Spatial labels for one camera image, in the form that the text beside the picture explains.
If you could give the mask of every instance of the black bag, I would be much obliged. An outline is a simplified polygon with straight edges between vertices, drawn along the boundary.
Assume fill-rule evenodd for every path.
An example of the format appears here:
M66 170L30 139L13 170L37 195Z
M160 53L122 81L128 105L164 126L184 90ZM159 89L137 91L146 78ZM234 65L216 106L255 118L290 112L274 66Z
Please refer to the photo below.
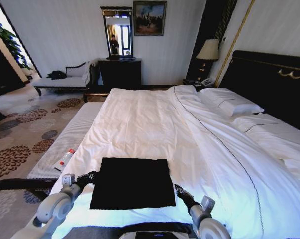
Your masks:
M51 78L51 80L65 79L67 78L67 75L62 71L53 71L48 74L47 78Z

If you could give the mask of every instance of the wall mirror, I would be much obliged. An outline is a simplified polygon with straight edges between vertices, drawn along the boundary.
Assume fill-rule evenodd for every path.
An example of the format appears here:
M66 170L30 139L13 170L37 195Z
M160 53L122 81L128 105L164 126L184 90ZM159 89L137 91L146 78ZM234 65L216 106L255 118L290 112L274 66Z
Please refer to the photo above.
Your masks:
M133 57L132 8L101 7L110 58Z

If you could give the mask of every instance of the picture frame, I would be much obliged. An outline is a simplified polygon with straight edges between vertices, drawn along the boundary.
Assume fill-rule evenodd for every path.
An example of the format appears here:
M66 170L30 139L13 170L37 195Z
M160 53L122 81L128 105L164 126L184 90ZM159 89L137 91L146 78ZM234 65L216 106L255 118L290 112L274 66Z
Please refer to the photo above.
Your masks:
M135 36L163 36L166 1L134 1Z

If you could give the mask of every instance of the door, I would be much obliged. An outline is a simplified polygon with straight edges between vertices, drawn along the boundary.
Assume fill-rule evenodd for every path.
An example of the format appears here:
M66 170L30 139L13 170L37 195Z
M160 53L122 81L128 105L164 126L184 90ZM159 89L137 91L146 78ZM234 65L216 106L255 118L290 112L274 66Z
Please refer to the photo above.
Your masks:
M0 50L0 95L24 86L25 84Z
M121 26L121 46L123 55L126 56L127 51L131 55L131 45L130 45L130 26Z

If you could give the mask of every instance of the pillow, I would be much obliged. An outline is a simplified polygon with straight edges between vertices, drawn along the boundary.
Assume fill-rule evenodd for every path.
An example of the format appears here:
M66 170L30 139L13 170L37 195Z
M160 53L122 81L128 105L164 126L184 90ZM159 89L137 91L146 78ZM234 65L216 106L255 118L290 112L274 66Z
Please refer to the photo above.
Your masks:
M89 83L89 81L90 81L90 71L89 71L89 69L90 69L90 62L87 62L86 64L85 64L85 70L84 70L84 73L83 73L83 75L82 75L82 80L83 80L83 82L87 85L88 83Z
M226 115L251 115L264 111L259 105L226 88L206 88L201 90Z
M66 75L82 77L85 70L86 70L86 62L82 63L79 66L66 66Z
M232 124L300 180L300 130L269 114L237 117Z

